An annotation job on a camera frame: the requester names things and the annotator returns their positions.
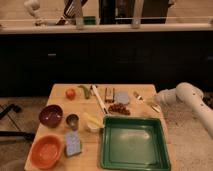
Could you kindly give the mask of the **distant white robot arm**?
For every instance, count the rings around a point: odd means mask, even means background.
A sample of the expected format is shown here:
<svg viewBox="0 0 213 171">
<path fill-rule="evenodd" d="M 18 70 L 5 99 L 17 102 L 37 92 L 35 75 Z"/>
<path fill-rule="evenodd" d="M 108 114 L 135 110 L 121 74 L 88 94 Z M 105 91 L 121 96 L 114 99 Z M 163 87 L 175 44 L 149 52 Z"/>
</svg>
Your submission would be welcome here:
<svg viewBox="0 0 213 171">
<path fill-rule="evenodd" d="M 27 12 L 34 17 L 35 19 L 40 19 L 41 16 L 39 14 L 40 2 L 39 0 L 26 0 L 24 2 L 24 6 Z"/>
</svg>

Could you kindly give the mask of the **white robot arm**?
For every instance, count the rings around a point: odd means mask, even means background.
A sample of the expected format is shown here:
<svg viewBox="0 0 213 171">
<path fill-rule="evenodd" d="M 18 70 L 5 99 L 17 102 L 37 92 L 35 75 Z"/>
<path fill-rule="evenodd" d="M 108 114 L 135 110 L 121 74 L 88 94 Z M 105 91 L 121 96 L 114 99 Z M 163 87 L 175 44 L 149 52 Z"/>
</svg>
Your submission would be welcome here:
<svg viewBox="0 0 213 171">
<path fill-rule="evenodd" d="M 213 109 L 208 107 L 203 101 L 204 93 L 196 86 L 182 82 L 175 88 L 161 90 L 145 102 L 157 105 L 172 105 L 174 103 L 184 103 L 190 107 L 201 124 L 213 139 Z"/>
</svg>

